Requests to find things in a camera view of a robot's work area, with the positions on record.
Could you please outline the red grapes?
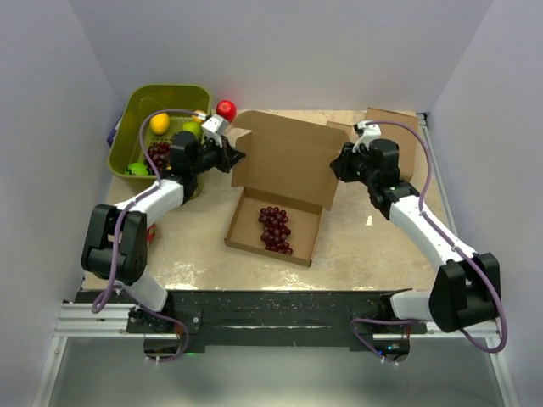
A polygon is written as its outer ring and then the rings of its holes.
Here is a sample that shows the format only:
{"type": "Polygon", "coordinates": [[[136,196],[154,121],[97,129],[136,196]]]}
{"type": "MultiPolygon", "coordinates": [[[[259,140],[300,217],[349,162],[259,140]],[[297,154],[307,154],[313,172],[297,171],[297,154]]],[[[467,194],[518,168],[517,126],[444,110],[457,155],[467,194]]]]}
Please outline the red grapes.
{"type": "Polygon", "coordinates": [[[260,208],[258,222],[263,228],[260,240],[265,250],[286,255],[293,254],[294,251],[288,241],[292,231],[288,227],[289,217],[285,209],[272,206],[260,208]]]}

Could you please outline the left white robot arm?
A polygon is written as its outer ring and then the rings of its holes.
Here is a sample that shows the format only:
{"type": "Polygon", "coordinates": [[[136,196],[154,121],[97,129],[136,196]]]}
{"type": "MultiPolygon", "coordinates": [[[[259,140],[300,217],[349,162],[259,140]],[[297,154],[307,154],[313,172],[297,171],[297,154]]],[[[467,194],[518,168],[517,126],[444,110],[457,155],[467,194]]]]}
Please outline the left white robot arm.
{"type": "Polygon", "coordinates": [[[93,208],[81,266],[107,282],[92,303],[94,314],[119,289],[147,313],[145,321],[156,332],[175,325],[173,298],[148,270],[148,228],[193,196],[200,174],[228,173],[244,158],[223,135],[201,142],[191,131],[181,131],[172,138],[169,164],[151,187],[124,202],[93,208]]]}

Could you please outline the cardboard paper box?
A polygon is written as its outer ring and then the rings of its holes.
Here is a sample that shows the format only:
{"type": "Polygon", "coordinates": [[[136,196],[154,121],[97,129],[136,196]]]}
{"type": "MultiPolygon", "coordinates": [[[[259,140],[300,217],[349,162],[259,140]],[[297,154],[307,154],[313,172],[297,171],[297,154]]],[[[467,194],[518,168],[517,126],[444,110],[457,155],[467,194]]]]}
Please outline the cardboard paper box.
{"type": "Polygon", "coordinates": [[[246,111],[232,123],[244,131],[235,148],[245,153],[232,171],[232,186],[242,192],[225,244],[302,266],[310,266],[322,217],[333,205],[338,180],[330,164],[349,139],[340,128],[258,111],[246,111]],[[283,209],[291,231],[291,254],[272,251],[261,236],[259,212],[283,209]]]}

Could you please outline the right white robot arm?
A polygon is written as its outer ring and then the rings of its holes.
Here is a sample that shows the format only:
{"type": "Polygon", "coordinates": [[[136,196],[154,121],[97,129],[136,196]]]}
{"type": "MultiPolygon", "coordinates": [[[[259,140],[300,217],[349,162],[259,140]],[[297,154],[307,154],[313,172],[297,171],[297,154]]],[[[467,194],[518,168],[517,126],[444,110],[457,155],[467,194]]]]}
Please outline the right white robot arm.
{"type": "Polygon", "coordinates": [[[418,190],[400,178],[399,147],[387,139],[368,146],[347,142],[330,164],[344,182],[367,187],[372,205],[417,246],[437,274],[428,292],[392,293],[378,312],[378,324],[396,333],[408,321],[432,321],[443,332],[502,320],[500,265],[458,239],[431,212],[418,190]]]}

